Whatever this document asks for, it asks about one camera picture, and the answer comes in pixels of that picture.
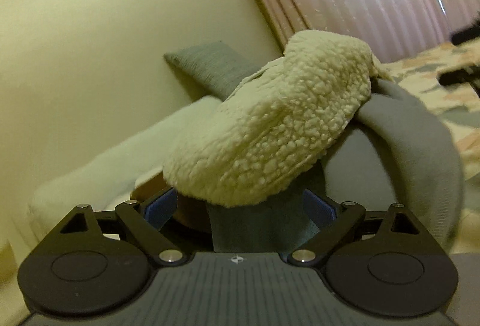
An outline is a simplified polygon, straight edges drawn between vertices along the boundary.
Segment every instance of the blue plastic part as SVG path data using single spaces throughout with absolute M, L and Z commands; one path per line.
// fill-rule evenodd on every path
M 337 219 L 335 207 L 308 189 L 303 192 L 303 210 L 319 230 Z
M 172 188 L 145 208 L 143 218 L 157 230 L 160 230 L 176 210 L 177 190 Z

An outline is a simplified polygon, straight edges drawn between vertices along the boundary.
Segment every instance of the logo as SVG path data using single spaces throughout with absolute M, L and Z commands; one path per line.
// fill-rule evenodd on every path
M 245 258 L 243 258 L 242 256 L 236 255 L 236 256 L 233 256 L 232 258 L 230 258 L 230 261 L 232 261 L 233 263 L 236 263 L 238 265 L 241 262 L 243 262 L 244 259 Z

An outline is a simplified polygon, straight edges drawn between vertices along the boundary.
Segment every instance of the black circular pad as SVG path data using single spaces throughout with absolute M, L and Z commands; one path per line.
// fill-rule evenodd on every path
M 107 258 L 96 252 L 71 252 L 57 258 L 54 274 L 66 281 L 86 281 L 100 276 L 107 268 Z
M 380 253 L 368 263 L 370 273 L 388 284 L 410 284 L 423 275 L 423 265 L 413 256 L 403 253 Z
M 344 301 L 376 316 L 409 318 L 440 310 L 457 288 L 446 254 L 402 252 L 395 241 L 358 241 L 329 258 L 325 277 Z
M 105 237 L 76 241 L 75 235 L 22 263 L 18 282 L 29 307 L 58 316 L 93 316 L 125 304 L 146 285 L 150 268 L 139 249 Z

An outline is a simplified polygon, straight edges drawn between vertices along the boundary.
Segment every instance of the gray cloth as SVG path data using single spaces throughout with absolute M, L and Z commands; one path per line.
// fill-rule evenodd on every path
M 377 81 L 371 99 L 309 171 L 256 206 L 208 205 L 217 252 L 288 253 L 318 232 L 302 193 L 368 210 L 402 202 L 444 247 L 451 245 L 463 201 L 461 161 L 448 130 L 399 86 Z
M 245 77 L 261 68 L 223 42 L 188 47 L 167 53 L 164 58 L 221 100 L 226 100 Z

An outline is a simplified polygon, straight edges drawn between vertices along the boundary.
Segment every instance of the cream wall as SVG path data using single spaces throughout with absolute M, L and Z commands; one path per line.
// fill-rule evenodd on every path
M 281 55 L 254 0 L 0 0 L 0 218 L 19 260 L 32 192 L 205 94 L 162 56 L 216 40 Z

